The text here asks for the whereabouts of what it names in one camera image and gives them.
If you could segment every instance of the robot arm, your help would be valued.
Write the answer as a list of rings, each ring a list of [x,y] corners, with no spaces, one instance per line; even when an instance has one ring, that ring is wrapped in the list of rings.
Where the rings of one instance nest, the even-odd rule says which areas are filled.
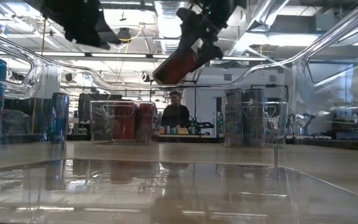
[[[169,58],[159,66],[153,75],[158,83],[166,85],[177,84],[189,72],[214,58],[223,58],[221,49],[215,45],[221,29],[227,27],[227,20],[236,9],[235,0],[195,0],[193,4],[202,4],[201,13],[196,14],[187,8],[180,8],[177,16],[181,24],[179,47]],[[194,52],[191,46],[198,40],[202,46]]]

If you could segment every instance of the plexiglass wall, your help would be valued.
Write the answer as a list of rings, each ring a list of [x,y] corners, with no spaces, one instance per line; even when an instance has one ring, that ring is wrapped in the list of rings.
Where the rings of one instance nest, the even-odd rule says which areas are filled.
[[[29,69],[12,74],[0,55],[0,222],[169,223],[164,214],[173,214],[179,223],[358,223],[358,151],[347,150],[358,150],[358,59],[316,59],[357,28],[358,8],[288,60],[250,49],[271,63],[250,63],[231,82],[208,77],[151,89],[106,83],[92,69],[51,61],[0,37],[0,51]],[[316,62],[324,65],[316,70]],[[190,120],[183,129],[164,123],[163,108],[151,103],[140,119],[144,130],[131,139],[148,143],[157,132],[162,141],[191,134],[224,137],[224,144],[67,144],[72,97],[61,79],[68,73],[88,75],[103,90],[147,90],[150,100],[152,90],[163,91],[165,106],[168,90],[181,93]],[[88,109],[90,117],[95,107]],[[120,113],[112,109],[94,117],[97,126],[85,121],[77,132],[88,125],[93,140],[127,138],[110,129],[118,115],[132,115]],[[19,196],[6,197],[4,189]],[[96,218],[76,219],[92,212]]]

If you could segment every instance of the ceiling pipe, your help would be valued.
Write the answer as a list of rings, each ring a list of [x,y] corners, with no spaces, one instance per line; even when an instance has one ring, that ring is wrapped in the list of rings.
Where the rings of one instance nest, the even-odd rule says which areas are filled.
[[[247,50],[248,46],[257,44],[253,35],[248,31],[269,31],[270,26],[274,23],[280,10],[288,3],[289,0],[261,0],[258,1],[254,10],[251,11],[252,20],[246,25],[246,32],[240,37],[236,44],[228,51],[230,56],[241,56]]]
[[[157,13],[158,33],[161,38],[180,38],[181,20],[177,16],[177,10],[183,7],[180,1],[154,1]],[[161,42],[162,52],[172,54],[179,46],[179,40],[166,40]]]

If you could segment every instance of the ceiling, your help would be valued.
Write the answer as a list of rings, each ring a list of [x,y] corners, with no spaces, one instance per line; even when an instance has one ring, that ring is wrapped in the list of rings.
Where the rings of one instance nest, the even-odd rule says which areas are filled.
[[[119,32],[120,28],[128,28],[132,39],[129,44],[111,45],[110,50],[103,50],[78,45],[75,41],[69,42],[64,37],[64,29],[50,19],[46,21],[44,28],[44,19],[37,10],[37,1],[25,1],[33,7],[21,0],[0,0],[0,36],[35,52],[44,52],[47,57],[59,62],[93,68],[103,73],[104,79],[108,82],[125,84],[142,82],[142,73],[151,74],[163,59],[139,61],[135,58],[123,60],[119,57],[91,58],[88,54],[85,57],[74,57],[57,52],[168,55],[172,51],[170,46],[175,49],[178,45],[181,21],[178,18],[163,20],[162,16],[158,15],[161,11],[159,5],[177,4],[178,7],[188,5],[187,1],[145,1],[145,7],[141,8],[140,0],[101,1],[104,7],[104,17],[109,27],[114,32]],[[247,30],[259,8],[257,0],[244,2],[247,4],[237,7],[228,20],[227,29],[219,33],[216,45],[226,55],[255,56],[246,51],[246,48],[250,47],[259,54],[271,58],[289,58],[332,28],[358,5],[358,0],[285,1],[287,3],[277,10],[273,22],[267,25],[268,30]],[[352,35],[343,40],[340,45],[326,49],[316,58],[358,59],[357,43],[358,35]],[[19,73],[25,73],[29,69],[28,64],[16,59],[9,60],[9,67]]]

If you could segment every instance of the black machine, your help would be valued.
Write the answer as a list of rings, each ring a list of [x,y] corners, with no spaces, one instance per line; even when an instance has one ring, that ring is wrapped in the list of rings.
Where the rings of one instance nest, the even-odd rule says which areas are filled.
[[[202,129],[215,128],[215,125],[210,122],[198,122],[196,118],[193,118],[191,122],[189,121],[188,125],[186,125],[186,128],[191,127],[195,128],[195,132],[191,134],[201,134]]]
[[[99,0],[24,0],[65,29],[65,38],[75,39],[78,44],[110,49],[112,44],[121,44],[119,37],[104,20]]]

